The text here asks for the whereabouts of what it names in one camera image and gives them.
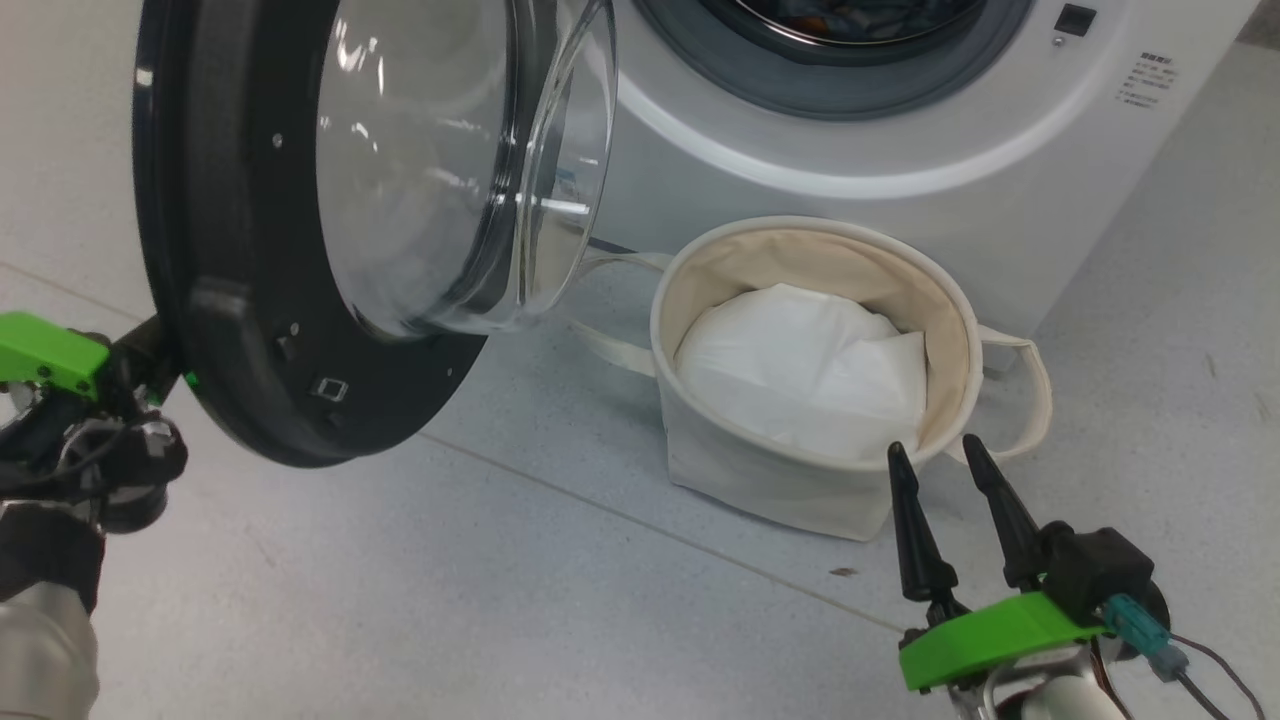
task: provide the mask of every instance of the washing machine drum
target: washing machine drum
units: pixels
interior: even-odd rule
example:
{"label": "washing machine drum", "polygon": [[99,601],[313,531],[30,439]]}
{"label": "washing machine drum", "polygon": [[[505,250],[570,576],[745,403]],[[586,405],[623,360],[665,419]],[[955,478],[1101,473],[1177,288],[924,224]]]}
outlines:
{"label": "washing machine drum", "polygon": [[707,79],[778,113],[860,120],[980,76],[1033,0],[635,0]]}
{"label": "washing machine drum", "polygon": [[556,304],[616,92],[609,0],[146,0],[134,187],[189,384],[257,452],[376,452]]}

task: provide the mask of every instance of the washing machine door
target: washing machine door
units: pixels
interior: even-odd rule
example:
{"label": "washing machine door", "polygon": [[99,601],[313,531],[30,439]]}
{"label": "washing machine door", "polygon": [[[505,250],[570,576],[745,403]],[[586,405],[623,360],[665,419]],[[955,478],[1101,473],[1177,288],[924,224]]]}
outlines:
{"label": "washing machine door", "polygon": [[157,310],[243,445],[394,446],[564,290],[616,90],[609,0],[146,0],[134,186]]}

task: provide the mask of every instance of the fabric handle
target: fabric handle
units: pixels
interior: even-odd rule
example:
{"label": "fabric handle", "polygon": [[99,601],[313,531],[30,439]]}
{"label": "fabric handle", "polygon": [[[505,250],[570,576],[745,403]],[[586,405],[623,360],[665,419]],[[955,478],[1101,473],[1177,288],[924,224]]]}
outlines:
{"label": "fabric handle", "polygon": [[[611,263],[627,263],[648,268],[655,273],[663,273],[667,270],[667,266],[671,265],[673,259],[675,256],[663,255],[660,252],[590,254],[582,258],[582,263],[577,269],[577,277],[581,278],[588,273]],[[641,375],[648,375],[650,378],[658,375],[658,369],[653,361],[653,350],[609,337],[600,331],[572,318],[568,324],[577,334],[579,340],[582,341],[582,345],[603,360],[617,365],[618,368],[631,370],[632,373],[640,373]]]}
{"label": "fabric handle", "polygon": [[[978,325],[978,340],[983,345],[1014,348],[1032,372],[1032,384],[1034,386],[1033,392],[1036,397],[1032,401],[1032,414],[1027,420],[1027,427],[1023,428],[1021,437],[1018,438],[1018,442],[1012,447],[991,454],[993,460],[1018,457],[1039,447],[1044,442],[1044,436],[1048,434],[1048,424],[1053,419],[1053,386],[1050,384],[1048,370],[1044,368],[1044,360],[1039,356],[1039,348],[1029,340],[1009,336],[986,325]],[[969,464],[969,460],[964,455],[963,434],[948,445],[943,452],[961,465]]]}

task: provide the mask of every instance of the cable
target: cable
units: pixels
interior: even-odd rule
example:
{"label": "cable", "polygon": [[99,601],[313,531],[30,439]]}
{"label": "cable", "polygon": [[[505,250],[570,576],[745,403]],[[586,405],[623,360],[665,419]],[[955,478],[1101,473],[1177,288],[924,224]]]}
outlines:
{"label": "cable", "polygon": [[[27,497],[27,498],[32,498],[32,497],[33,498],[40,498],[45,493],[56,493],[56,492],[59,492],[61,489],[59,487],[59,484],[63,480],[65,480],[67,478],[78,477],[81,473],[83,473],[88,468],[92,468],[93,464],[96,464],[99,460],[106,457],[108,454],[110,454],[113,450],[115,450],[115,446],[119,445],[122,439],[124,439],[124,437],[128,434],[128,430],[131,430],[133,428],[137,428],[138,425],[142,425],[145,423],[152,421],[152,420],[160,420],[160,421],[165,421],[165,423],[168,421],[157,411],[146,413],[146,414],[138,415],[137,418],[134,418],[134,419],[129,420],[128,423],[120,425],[111,434],[111,437],[106,438],[106,441],[102,442],[102,445],[99,445],[97,447],[95,447],[92,451],[87,452],[83,457],[81,457],[76,462],[73,462],[70,465],[65,465],[65,466],[58,468],[54,471],[49,473],[47,475],[44,475],[41,478],[37,478],[36,480],[32,480],[29,483],[23,483],[22,486],[18,486],[18,487],[13,488],[13,491],[19,491],[19,492],[14,492],[13,496],[14,497]],[[86,491],[82,491],[81,493],[77,493],[73,497],[76,498],[76,502],[79,502],[82,500],[84,500],[84,497],[81,497],[81,496],[86,496],[86,495],[91,496],[95,492],[96,492],[96,489],[90,489],[90,491],[87,491],[87,493],[86,493]]]}
{"label": "cable", "polygon": [[[1189,648],[1198,650],[1199,652],[1204,653],[1210,660],[1217,662],[1222,667],[1222,671],[1226,673],[1226,676],[1231,678],[1231,682],[1235,683],[1235,687],[1240,688],[1240,692],[1244,693],[1244,697],[1249,698],[1249,705],[1253,706],[1253,712],[1257,714],[1258,720],[1266,720],[1267,715],[1262,710],[1262,703],[1258,702],[1258,696],[1253,694],[1253,691],[1251,691],[1249,687],[1244,684],[1244,680],[1240,679],[1240,676],[1231,667],[1231,664],[1228,662],[1225,657],[1215,652],[1213,648],[1201,644],[1196,641],[1187,639],[1179,634],[1170,633],[1170,637]],[[1197,688],[1196,684],[1192,683],[1190,678],[1183,674],[1179,675],[1178,682],[1181,683],[1184,688],[1187,688],[1187,692],[1192,693],[1192,697],[1194,697],[1197,702],[1204,706],[1204,710],[1210,711],[1210,715],[1213,715],[1213,712],[1217,708],[1215,707],[1213,710],[1210,710],[1210,707],[1212,707],[1212,703],[1210,703],[1208,700],[1204,698],[1203,693],[1201,693],[1199,688]]]}
{"label": "cable", "polygon": [[1187,673],[1179,673],[1178,682],[1181,683],[1184,688],[1187,688],[1187,692],[1189,692],[1192,697],[1196,698],[1196,702],[1201,703],[1201,707],[1204,708],[1204,712],[1208,712],[1210,716],[1213,717],[1213,720],[1231,720],[1230,717],[1226,716],[1225,712],[1219,710],[1216,705],[1213,705],[1207,697],[1204,697],[1204,693],[1201,692],[1199,687],[1196,685],[1196,683],[1193,683],[1192,679],[1187,676]]}

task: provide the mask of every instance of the white laundry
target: white laundry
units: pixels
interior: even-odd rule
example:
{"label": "white laundry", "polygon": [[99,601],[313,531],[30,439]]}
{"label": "white laundry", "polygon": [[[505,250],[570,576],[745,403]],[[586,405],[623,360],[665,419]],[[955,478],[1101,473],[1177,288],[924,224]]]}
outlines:
{"label": "white laundry", "polygon": [[703,313],[676,374],[728,421],[844,460],[916,448],[924,418],[924,333],[835,295],[776,284]]}

